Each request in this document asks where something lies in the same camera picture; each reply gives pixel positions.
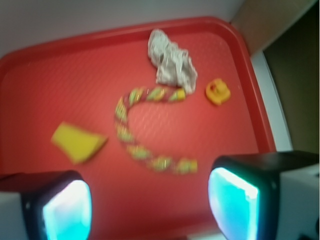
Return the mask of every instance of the beige wall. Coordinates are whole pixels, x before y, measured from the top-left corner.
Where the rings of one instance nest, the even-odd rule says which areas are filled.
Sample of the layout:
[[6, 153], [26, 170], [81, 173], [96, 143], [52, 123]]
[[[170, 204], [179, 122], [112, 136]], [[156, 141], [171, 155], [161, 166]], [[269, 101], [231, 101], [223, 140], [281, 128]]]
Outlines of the beige wall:
[[264, 51], [295, 150], [319, 153], [319, 2]]
[[232, 20], [250, 54], [265, 49], [317, 0], [246, 0]]

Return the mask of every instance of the white surface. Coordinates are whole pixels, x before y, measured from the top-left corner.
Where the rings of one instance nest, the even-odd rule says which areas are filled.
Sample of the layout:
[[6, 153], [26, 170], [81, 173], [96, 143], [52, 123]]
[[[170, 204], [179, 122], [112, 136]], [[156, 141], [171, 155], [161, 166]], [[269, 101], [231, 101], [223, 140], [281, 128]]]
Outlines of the white surface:
[[218, 232], [218, 233], [211, 233], [211, 234], [195, 234], [188, 236], [188, 240], [226, 240], [225, 236]]
[[280, 206], [277, 240], [306, 235], [319, 239], [319, 164], [280, 174]]
[[18, 192], [0, 191], [0, 213], [0, 240], [28, 239]]
[[263, 52], [253, 55], [251, 63], [268, 115], [276, 150], [291, 151], [293, 147], [286, 118]]
[[0, 0], [0, 57], [43, 42], [200, 16], [230, 22], [244, 0]]
[[182, 87], [186, 94], [196, 90], [198, 73], [188, 50], [178, 47], [160, 29], [154, 29], [148, 41], [148, 57], [157, 68], [157, 84]]

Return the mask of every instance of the white crumpled cloth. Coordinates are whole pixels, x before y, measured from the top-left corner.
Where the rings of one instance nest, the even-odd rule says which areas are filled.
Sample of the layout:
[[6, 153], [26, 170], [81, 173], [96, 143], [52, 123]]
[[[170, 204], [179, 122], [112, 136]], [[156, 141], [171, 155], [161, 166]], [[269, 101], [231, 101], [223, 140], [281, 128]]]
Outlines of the white crumpled cloth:
[[156, 83], [179, 86], [187, 94], [196, 90], [198, 73], [192, 65], [189, 53], [179, 49], [175, 42], [160, 29], [151, 32], [148, 41], [148, 56], [157, 67]]

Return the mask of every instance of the braided rope toy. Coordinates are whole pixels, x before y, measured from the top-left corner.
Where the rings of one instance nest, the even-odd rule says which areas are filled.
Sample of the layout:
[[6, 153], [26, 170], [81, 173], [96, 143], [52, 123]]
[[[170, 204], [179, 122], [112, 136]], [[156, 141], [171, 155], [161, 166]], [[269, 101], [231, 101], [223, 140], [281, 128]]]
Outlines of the braided rope toy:
[[170, 156], [154, 155], [135, 139], [128, 126], [128, 112], [139, 102], [174, 103], [184, 99], [186, 99], [186, 93], [183, 88], [165, 87], [135, 88], [120, 98], [115, 108], [115, 129], [118, 139], [133, 159], [144, 162], [148, 168], [156, 172], [169, 171], [174, 174], [197, 172], [197, 160], [186, 157], [174, 160]]

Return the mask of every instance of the small yellow toy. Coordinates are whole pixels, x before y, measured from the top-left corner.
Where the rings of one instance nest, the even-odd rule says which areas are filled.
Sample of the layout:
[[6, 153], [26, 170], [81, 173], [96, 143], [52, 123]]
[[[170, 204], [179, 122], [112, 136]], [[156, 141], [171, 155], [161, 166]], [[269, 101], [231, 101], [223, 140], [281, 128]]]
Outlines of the small yellow toy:
[[51, 141], [70, 158], [73, 164], [80, 164], [100, 150], [107, 138], [62, 122]]
[[211, 81], [205, 88], [206, 97], [214, 104], [220, 106], [228, 101], [231, 93], [227, 84], [220, 78]]

